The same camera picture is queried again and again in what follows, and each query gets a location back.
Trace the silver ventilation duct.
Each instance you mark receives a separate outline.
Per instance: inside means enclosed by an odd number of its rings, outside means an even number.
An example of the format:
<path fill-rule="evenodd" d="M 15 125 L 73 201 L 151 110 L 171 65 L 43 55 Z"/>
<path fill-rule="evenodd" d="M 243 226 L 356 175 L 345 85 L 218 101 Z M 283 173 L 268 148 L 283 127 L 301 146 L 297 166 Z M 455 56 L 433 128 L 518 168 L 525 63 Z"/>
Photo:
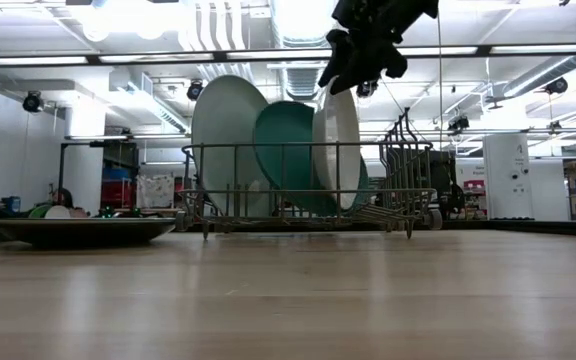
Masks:
<path fill-rule="evenodd" d="M 527 62 L 527 69 L 506 80 L 488 80 L 479 89 L 485 103 L 521 97 L 576 70 L 576 42 L 494 46 L 490 55 L 491 60 L 519 67 Z"/>

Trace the black machine cart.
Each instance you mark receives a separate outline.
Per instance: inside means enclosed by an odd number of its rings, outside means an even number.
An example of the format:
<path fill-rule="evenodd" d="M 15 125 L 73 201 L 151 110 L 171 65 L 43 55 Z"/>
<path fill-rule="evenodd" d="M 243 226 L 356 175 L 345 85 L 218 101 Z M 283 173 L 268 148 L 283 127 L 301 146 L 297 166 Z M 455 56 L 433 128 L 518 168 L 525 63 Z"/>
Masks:
<path fill-rule="evenodd" d="M 421 144 L 391 146 L 380 154 L 385 170 L 383 192 L 388 206 L 417 223 L 436 227 L 437 221 L 451 221 L 464 207 L 462 188 L 456 183 L 456 162 L 447 152 Z"/>

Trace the blue bin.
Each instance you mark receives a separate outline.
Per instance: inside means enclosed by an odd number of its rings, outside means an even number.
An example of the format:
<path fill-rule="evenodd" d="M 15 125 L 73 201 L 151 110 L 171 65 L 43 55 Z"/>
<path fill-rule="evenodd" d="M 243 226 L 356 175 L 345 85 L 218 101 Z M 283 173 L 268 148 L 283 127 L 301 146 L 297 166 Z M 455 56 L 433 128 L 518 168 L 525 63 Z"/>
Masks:
<path fill-rule="evenodd" d="M 131 171 L 125 168 L 103 168 L 102 180 L 103 181 L 121 181 L 124 179 L 131 179 Z"/>

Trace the black metal stand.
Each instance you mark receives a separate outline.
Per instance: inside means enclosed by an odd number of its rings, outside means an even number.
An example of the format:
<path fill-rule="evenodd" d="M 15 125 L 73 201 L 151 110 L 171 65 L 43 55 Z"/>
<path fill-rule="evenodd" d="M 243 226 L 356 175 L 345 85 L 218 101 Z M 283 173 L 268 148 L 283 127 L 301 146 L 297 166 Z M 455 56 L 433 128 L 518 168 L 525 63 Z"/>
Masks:
<path fill-rule="evenodd" d="M 66 141 L 60 146 L 58 189 L 68 189 L 76 207 L 96 213 L 101 206 L 103 168 L 125 168 L 134 186 L 139 172 L 138 148 L 134 143 L 113 140 Z"/>

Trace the long ceiling light bar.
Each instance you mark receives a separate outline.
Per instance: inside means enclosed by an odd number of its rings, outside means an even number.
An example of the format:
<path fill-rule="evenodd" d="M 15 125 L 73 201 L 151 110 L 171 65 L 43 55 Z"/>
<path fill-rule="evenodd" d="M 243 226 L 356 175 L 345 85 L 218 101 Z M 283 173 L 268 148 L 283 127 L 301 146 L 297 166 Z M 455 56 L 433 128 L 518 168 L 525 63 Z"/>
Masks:
<path fill-rule="evenodd" d="M 576 43 L 401 47 L 399 52 L 410 59 L 576 56 Z M 0 68 L 326 61 L 331 55 L 329 48 L 28 55 L 0 57 Z"/>

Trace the teal plate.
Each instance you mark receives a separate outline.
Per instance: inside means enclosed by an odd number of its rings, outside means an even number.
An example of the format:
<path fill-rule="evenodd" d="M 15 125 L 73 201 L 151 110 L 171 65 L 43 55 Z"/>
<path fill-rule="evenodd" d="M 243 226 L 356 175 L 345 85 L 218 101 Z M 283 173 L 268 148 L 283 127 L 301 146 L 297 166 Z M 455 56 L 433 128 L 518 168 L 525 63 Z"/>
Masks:
<path fill-rule="evenodd" d="M 357 197 L 349 210 L 340 207 L 342 190 L 322 187 L 314 164 L 315 143 L 313 107 L 294 101 L 268 105 L 258 116 L 253 130 L 255 156 L 263 174 L 274 190 L 284 193 L 287 202 L 314 216 L 351 214 L 369 202 L 368 176 L 361 156 Z"/>

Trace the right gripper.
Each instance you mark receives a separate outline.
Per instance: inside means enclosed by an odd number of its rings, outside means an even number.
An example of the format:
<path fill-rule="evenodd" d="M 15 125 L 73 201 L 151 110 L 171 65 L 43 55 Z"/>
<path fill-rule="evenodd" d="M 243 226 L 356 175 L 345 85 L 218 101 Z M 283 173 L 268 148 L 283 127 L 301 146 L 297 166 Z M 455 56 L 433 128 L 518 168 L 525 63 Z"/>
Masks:
<path fill-rule="evenodd" d="M 407 59 L 395 46 L 402 41 L 400 14 L 359 14 L 351 19 L 350 34 L 333 29 L 326 35 L 331 56 L 318 85 L 325 87 L 333 79 L 331 95 L 376 81 L 383 70 L 390 78 L 401 78 L 408 69 Z"/>

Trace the white pillar cabinet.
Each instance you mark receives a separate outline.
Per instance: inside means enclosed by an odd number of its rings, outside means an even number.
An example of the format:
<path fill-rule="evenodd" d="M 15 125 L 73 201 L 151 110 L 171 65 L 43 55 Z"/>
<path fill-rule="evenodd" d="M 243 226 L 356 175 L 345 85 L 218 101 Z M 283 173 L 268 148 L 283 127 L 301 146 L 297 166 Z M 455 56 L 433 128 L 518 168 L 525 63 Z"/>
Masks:
<path fill-rule="evenodd" d="M 483 145 L 488 218 L 533 219 L 527 136 L 488 135 Z"/>

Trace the large white plate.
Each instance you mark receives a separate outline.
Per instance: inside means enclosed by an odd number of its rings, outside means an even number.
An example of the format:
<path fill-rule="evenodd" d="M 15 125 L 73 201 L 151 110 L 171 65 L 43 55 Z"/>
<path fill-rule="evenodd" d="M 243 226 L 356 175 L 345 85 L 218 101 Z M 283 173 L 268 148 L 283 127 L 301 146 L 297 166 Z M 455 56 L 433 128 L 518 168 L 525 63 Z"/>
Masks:
<path fill-rule="evenodd" d="M 224 214 L 270 214 L 269 182 L 252 147 L 257 117 L 267 105 L 254 85 L 234 75 L 211 81 L 196 102 L 191 127 L 195 167 L 208 197 Z"/>

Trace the person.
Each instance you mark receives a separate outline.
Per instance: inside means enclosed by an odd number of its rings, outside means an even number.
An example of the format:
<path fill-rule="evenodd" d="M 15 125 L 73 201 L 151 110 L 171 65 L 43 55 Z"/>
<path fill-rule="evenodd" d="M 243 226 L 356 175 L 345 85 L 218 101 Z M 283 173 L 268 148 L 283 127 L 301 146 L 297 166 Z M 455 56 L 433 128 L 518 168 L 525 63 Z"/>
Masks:
<path fill-rule="evenodd" d="M 66 188 L 59 188 L 52 194 L 52 203 L 54 205 L 64 206 L 68 209 L 74 208 L 72 194 Z"/>

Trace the patterned white cloth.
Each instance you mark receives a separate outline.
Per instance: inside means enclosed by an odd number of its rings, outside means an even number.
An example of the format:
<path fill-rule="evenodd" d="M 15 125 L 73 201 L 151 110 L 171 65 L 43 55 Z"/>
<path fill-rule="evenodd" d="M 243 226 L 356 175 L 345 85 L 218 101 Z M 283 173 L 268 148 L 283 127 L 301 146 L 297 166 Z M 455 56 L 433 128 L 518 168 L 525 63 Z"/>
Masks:
<path fill-rule="evenodd" d="M 138 208 L 171 208 L 174 202 L 174 178 L 171 175 L 138 175 Z"/>

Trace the dark patterned plate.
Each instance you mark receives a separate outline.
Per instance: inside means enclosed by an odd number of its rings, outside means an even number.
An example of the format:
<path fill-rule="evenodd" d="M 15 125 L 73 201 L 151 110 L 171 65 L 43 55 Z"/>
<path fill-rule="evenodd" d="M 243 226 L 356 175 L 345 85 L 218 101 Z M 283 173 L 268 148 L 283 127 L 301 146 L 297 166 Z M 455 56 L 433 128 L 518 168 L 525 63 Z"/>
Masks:
<path fill-rule="evenodd" d="M 172 218 L 0 219 L 4 237 L 39 248 L 136 245 L 175 228 Z"/>

